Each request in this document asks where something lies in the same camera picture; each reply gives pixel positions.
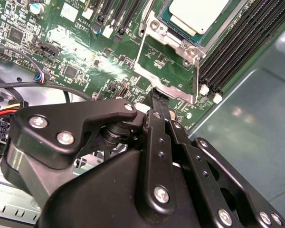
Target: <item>motherboard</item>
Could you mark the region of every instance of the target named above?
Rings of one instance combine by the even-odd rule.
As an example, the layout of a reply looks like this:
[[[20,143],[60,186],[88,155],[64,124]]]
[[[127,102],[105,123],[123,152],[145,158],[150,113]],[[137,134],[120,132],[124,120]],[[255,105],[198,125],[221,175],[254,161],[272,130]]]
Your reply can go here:
[[[46,80],[132,103],[156,87],[187,130],[284,29],[285,0],[0,0],[0,46]]]

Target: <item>black robotic arm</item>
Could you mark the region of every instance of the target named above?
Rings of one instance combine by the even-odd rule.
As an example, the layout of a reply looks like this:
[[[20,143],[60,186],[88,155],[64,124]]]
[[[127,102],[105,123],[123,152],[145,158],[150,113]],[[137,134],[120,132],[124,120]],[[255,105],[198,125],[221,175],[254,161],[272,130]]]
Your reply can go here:
[[[42,208],[37,228],[285,227],[209,142],[188,139],[166,96],[145,103],[146,114],[123,99],[14,114],[1,169]],[[112,156],[118,143],[128,150]],[[98,150],[105,162],[74,178],[74,160]]]

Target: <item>red wire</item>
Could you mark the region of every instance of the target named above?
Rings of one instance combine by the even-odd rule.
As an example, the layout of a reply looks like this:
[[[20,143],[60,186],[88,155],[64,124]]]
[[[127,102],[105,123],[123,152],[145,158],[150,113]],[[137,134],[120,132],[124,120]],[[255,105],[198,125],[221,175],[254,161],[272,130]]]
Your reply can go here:
[[[14,110],[14,109],[9,109],[9,110],[4,110],[4,111],[1,111],[0,112],[0,116],[1,115],[4,115],[4,114],[8,114],[8,113],[14,113],[16,112],[17,110]]]

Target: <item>yellow wire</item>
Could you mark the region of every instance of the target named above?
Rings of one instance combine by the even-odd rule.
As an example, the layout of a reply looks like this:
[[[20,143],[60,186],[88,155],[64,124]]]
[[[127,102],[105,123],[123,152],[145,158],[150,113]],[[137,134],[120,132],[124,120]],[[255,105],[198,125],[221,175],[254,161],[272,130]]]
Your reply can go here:
[[[12,108],[16,108],[16,107],[19,107],[20,104],[11,104],[9,106],[6,106],[4,108],[2,108],[1,110],[5,110],[5,109],[12,109]]]

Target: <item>silver screw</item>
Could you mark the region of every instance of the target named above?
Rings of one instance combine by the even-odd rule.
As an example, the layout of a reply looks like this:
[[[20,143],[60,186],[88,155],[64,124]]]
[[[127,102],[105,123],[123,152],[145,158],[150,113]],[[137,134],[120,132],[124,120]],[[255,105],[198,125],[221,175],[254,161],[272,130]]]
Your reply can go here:
[[[47,120],[40,116],[34,116],[30,118],[28,122],[32,127],[39,128],[39,129],[45,128],[48,124]]]
[[[207,144],[204,140],[201,140],[201,141],[200,141],[200,144],[201,144],[203,147],[208,147],[208,144]]]
[[[71,145],[74,142],[74,137],[68,132],[60,132],[57,135],[57,140],[63,145]]]
[[[181,128],[181,125],[178,122],[174,122],[174,126],[179,129]]]
[[[160,26],[160,24],[156,20],[152,21],[151,24],[150,24],[150,27],[151,27],[152,30],[158,29],[159,26]]]
[[[192,114],[191,114],[191,113],[187,113],[185,116],[186,116],[186,118],[187,118],[188,120],[192,118]]]
[[[218,216],[226,226],[231,227],[232,219],[230,215],[228,214],[228,212],[226,212],[224,209],[219,209]]]
[[[271,221],[270,221],[270,218],[269,216],[265,213],[265,212],[260,212],[260,216],[261,216],[261,219],[267,224],[267,225],[271,225]]]
[[[157,118],[161,118],[161,115],[158,112],[154,112],[153,115],[155,115]]]
[[[191,55],[191,56],[194,56],[194,55],[195,55],[195,50],[194,50],[194,49],[191,49],[191,50],[190,50],[190,55]]]
[[[125,107],[127,110],[129,110],[129,111],[133,111],[133,110],[134,110],[134,108],[133,108],[132,105],[130,105],[130,104],[125,104],[124,107]]]
[[[161,186],[156,186],[154,188],[154,196],[160,203],[168,203],[169,201],[168,192]]]
[[[282,225],[282,221],[280,220],[280,218],[276,214],[271,213],[271,217],[274,219],[274,221],[277,222],[277,224],[279,224],[280,226]]]

